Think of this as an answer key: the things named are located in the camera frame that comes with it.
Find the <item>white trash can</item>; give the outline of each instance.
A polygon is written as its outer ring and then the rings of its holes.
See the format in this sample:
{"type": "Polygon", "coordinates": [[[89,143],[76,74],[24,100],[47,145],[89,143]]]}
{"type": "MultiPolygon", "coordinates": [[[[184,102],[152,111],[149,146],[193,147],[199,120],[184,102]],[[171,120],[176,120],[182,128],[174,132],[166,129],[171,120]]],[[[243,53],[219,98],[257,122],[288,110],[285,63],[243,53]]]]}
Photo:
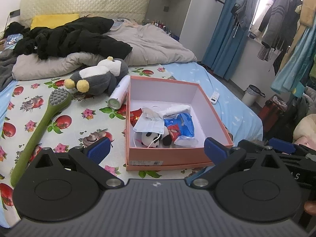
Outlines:
{"type": "Polygon", "coordinates": [[[265,97],[265,94],[261,92],[258,87],[255,87],[254,85],[249,85],[241,101],[248,107],[251,107],[259,95],[265,97]]]}

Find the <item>gray ribbed surface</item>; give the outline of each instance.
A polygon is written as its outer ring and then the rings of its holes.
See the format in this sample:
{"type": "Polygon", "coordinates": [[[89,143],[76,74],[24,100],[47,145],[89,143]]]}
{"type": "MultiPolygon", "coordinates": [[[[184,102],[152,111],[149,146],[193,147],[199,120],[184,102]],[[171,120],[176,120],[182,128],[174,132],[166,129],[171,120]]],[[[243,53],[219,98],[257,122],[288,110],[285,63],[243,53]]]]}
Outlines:
{"type": "Polygon", "coordinates": [[[303,237],[307,234],[291,220],[272,225],[239,221],[220,210],[207,191],[192,189],[184,180],[130,180],[122,189],[106,191],[98,205],[81,217],[55,224],[23,219],[7,236],[303,237]]]}

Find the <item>gray brush head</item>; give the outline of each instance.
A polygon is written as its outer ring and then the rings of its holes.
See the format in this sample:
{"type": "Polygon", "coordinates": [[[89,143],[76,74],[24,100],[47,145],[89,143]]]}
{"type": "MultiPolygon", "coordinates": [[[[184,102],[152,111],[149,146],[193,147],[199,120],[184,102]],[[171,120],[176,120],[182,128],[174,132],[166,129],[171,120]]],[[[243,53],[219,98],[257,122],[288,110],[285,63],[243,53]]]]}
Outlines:
{"type": "Polygon", "coordinates": [[[64,90],[63,88],[58,88],[52,91],[51,95],[49,96],[49,103],[52,106],[56,106],[60,103],[62,103],[64,100],[67,99],[69,93],[67,90],[64,90]]]}

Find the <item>wall outlet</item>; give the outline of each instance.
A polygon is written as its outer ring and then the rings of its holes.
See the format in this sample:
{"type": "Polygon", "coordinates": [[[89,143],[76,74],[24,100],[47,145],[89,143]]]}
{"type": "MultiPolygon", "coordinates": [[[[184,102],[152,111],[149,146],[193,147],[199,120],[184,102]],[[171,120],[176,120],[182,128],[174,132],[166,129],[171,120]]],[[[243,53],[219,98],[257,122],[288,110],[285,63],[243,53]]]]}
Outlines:
{"type": "Polygon", "coordinates": [[[10,18],[20,16],[20,10],[15,10],[10,12],[10,18]]]}

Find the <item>massage brush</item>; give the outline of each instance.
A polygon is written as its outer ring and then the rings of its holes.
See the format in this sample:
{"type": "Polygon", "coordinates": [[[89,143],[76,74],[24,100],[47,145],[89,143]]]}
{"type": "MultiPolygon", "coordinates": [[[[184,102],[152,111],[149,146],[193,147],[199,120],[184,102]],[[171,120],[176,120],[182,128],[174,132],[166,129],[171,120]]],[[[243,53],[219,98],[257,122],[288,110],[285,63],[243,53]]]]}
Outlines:
{"type": "Polygon", "coordinates": [[[24,171],[26,170],[27,163],[29,162],[35,146],[40,142],[43,134],[46,131],[47,125],[51,118],[63,108],[67,107],[71,102],[71,94],[63,88],[58,88],[52,91],[49,96],[49,102],[46,112],[36,127],[34,133],[26,144],[24,150],[20,153],[19,160],[17,161],[12,174],[11,184],[13,187],[17,184],[24,171]]]}

